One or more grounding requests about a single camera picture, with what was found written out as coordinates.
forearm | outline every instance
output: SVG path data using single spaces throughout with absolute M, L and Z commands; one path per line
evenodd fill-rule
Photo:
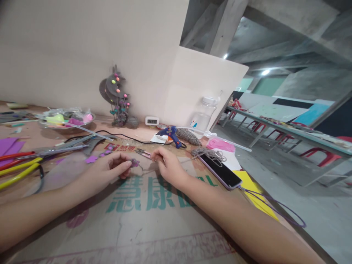
M 291 231 L 234 195 L 191 177 L 180 187 L 252 258 L 260 263 L 323 263 Z
M 17 244 L 85 197 L 73 185 L 21 198 L 0 206 L 0 252 Z

left hand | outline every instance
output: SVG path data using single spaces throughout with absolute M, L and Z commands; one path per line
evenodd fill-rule
M 131 157 L 123 152 L 113 152 L 99 158 L 71 184 L 85 199 L 101 192 L 118 177 L 126 179 L 131 172 Z

yellow foam sheet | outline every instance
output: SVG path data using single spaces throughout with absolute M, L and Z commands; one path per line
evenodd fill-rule
M 261 193 L 261 191 L 258 189 L 256 184 L 250 179 L 249 175 L 245 171 L 240 171 L 240 170 L 233 170 L 233 173 L 235 173 L 240 179 L 242 180 L 241 186 L 247 190 L 255 191 L 258 193 Z M 258 208 L 259 210 L 263 211 L 267 215 L 270 215 L 272 218 L 276 219 L 279 221 L 279 219 L 276 217 L 274 211 L 268 207 L 266 204 L 264 204 L 262 201 L 258 200 L 256 197 L 253 195 L 246 193 L 246 195 L 249 197 L 249 199 L 253 202 L 253 204 Z

plastic bottle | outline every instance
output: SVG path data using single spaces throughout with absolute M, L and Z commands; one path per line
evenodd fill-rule
M 191 120 L 190 126 L 198 130 L 206 131 L 218 102 L 218 100 L 212 97 L 203 97 L 201 104 L 197 107 Z

hot glue gun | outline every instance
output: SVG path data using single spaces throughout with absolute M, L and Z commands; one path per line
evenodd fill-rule
M 176 131 L 177 131 L 177 128 L 175 126 L 168 126 L 167 128 L 160 130 L 157 133 L 157 135 L 158 136 L 168 135 L 175 142 L 176 148 L 179 149 L 182 147 L 182 144 L 176 136 Z

